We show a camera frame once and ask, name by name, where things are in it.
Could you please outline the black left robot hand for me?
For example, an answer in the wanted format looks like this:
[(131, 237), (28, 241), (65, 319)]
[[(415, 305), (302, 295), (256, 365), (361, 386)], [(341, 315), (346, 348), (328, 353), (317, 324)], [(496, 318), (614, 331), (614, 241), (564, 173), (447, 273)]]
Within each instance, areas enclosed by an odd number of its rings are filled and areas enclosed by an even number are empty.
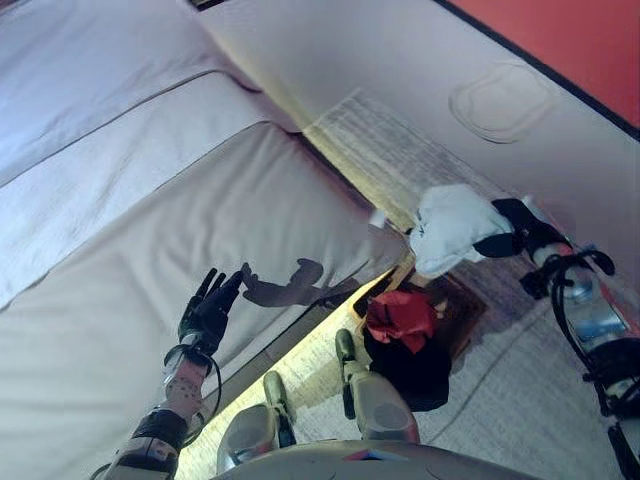
[(178, 327), (179, 342), (213, 355), (224, 337), (242, 282), (241, 271), (227, 277), (212, 268), (187, 303)]

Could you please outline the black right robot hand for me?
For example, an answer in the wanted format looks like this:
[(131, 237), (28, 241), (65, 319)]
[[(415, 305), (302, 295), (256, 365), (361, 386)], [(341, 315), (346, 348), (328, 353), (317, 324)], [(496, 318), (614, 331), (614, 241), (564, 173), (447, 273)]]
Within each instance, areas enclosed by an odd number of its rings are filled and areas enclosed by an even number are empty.
[(543, 248), (565, 245), (571, 251), (570, 242), (551, 224), (540, 220), (521, 200), (515, 198), (492, 201), (498, 213), (512, 227), (509, 233), (493, 234), (473, 244), (484, 257), (505, 258), (526, 251), (530, 258)]

